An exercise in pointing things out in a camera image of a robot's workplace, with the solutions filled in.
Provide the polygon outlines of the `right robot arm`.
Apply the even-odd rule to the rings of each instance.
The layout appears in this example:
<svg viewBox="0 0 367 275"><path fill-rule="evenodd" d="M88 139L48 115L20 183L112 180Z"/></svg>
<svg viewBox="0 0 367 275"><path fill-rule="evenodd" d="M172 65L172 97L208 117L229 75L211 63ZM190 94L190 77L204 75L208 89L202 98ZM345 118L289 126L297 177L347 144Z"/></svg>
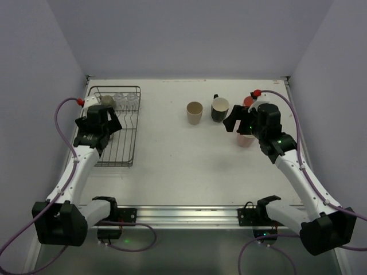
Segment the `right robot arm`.
<svg viewBox="0 0 367 275"><path fill-rule="evenodd" d="M321 185L300 156L297 142L282 131L281 114L274 104L254 107L234 105L223 121L228 132L258 139L260 149L288 179L305 211L283 202L276 195L259 199L252 218L259 222L277 221L300 236L305 249L317 256L350 242L356 217L351 208L339 210L338 202Z"/></svg>

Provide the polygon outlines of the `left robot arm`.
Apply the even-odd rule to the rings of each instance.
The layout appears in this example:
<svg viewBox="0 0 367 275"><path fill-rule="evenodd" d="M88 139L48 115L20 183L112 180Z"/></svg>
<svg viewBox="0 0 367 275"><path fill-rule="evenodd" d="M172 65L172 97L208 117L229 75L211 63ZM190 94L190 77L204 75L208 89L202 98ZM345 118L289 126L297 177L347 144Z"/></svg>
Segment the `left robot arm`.
<svg viewBox="0 0 367 275"><path fill-rule="evenodd" d="M38 240L44 245L81 246L88 230L102 220L117 219L113 197L94 197L80 206L87 179L113 133L122 129L113 107L93 105L75 121L72 157L54 190L32 208Z"/></svg>

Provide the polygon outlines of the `black mug cream inside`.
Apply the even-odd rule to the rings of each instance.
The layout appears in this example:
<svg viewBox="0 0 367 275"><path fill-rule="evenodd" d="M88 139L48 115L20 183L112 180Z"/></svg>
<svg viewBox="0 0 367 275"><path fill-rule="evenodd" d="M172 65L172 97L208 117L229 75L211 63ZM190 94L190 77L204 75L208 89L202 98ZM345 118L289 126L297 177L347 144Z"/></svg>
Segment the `black mug cream inside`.
<svg viewBox="0 0 367 275"><path fill-rule="evenodd" d="M214 94L210 113L212 120L216 123L221 123L226 118L228 110L228 100L220 97L218 94Z"/></svg>

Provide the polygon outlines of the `pink mug with handle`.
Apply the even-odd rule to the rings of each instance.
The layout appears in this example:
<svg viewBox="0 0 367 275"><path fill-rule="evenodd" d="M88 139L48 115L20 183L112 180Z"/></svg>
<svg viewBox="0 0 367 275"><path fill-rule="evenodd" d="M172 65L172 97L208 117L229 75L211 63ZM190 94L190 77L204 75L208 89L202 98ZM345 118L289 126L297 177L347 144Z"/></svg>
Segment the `pink mug with handle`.
<svg viewBox="0 0 367 275"><path fill-rule="evenodd" d="M237 135L237 145L240 146L240 147L247 148L255 140L256 140L256 138L253 135L241 135L241 134Z"/></svg>

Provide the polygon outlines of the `beige cup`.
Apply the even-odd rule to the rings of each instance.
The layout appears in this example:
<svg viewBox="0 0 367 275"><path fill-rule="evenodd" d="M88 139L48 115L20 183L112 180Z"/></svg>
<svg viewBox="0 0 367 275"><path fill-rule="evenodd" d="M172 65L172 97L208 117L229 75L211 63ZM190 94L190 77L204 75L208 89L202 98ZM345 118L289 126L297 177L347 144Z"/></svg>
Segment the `beige cup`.
<svg viewBox="0 0 367 275"><path fill-rule="evenodd" d="M203 106L197 101L192 101L186 106L186 114L189 124L197 125L202 117Z"/></svg>

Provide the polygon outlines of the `tall salmon pink cup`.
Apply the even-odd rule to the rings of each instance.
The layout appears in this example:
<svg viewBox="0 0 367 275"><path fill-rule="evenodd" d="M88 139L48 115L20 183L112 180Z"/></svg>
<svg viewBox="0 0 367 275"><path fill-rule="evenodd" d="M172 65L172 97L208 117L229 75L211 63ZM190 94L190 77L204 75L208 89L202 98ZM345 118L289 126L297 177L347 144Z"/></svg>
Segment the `tall salmon pink cup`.
<svg viewBox="0 0 367 275"><path fill-rule="evenodd" d="M254 99L251 96L247 96L243 100L243 106L250 107L254 102Z"/></svg>

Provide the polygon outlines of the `clear glass cup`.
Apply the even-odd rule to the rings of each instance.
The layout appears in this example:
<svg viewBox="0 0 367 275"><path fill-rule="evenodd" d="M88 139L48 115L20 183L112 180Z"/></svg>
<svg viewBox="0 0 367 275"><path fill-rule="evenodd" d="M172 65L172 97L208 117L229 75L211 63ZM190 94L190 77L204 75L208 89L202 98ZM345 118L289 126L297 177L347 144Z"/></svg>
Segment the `clear glass cup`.
<svg viewBox="0 0 367 275"><path fill-rule="evenodd" d="M124 93L119 92L114 94L114 101L117 106L124 106L126 104L126 97Z"/></svg>
<svg viewBox="0 0 367 275"><path fill-rule="evenodd" d="M136 107L138 105L138 96L136 93L131 92L127 94L127 104L131 107Z"/></svg>

